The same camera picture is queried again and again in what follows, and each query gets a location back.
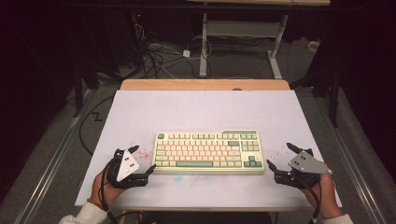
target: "white tabletop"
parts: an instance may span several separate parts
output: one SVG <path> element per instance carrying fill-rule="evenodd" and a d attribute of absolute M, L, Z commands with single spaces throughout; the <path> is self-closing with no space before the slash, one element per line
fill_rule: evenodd
<path fill-rule="evenodd" d="M 312 148 L 322 161 L 294 91 L 118 91 L 76 205 L 91 195 L 92 181 L 117 148 L 139 145 L 138 173 L 151 165 L 155 133 L 257 130 L 263 156 L 289 171 L 286 143 Z M 151 175 L 129 189 L 116 208 L 168 211 L 299 211 L 311 209 L 295 188 L 278 185 L 265 163 L 262 175 Z"/>

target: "white sleeve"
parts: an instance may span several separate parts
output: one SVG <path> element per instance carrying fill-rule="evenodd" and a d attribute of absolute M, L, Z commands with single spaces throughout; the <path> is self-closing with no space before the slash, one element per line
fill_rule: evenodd
<path fill-rule="evenodd" d="M 323 220 L 323 224 L 353 224 L 348 214 Z"/>
<path fill-rule="evenodd" d="M 102 223 L 107 216 L 107 212 L 92 203 L 85 203 L 78 215 L 63 217 L 59 224 L 98 224 Z"/>

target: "space bar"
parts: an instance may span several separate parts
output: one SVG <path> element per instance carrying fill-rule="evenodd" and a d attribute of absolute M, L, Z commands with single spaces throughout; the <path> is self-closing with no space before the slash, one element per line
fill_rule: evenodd
<path fill-rule="evenodd" d="M 178 161 L 177 167 L 213 167 L 213 161 Z"/>

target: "wrist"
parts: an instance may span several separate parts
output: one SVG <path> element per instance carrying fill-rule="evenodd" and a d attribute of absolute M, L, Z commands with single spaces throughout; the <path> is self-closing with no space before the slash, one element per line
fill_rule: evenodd
<path fill-rule="evenodd" d="M 102 210 L 104 210 L 103 207 L 102 207 L 102 204 L 100 202 L 97 202 L 97 200 L 95 200 L 93 198 L 87 199 L 87 202 L 97 206 L 98 208 L 100 208 Z"/>
<path fill-rule="evenodd" d="M 322 207 L 320 209 L 320 214 L 324 219 L 330 219 L 335 217 L 340 217 L 344 213 L 338 205 L 330 206 L 330 207 Z"/>

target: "keyboard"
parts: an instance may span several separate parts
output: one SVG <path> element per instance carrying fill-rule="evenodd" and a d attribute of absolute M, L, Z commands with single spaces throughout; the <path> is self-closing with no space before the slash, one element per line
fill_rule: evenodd
<path fill-rule="evenodd" d="M 157 133 L 155 173 L 262 174 L 260 137 L 254 130 L 219 133 Z"/>

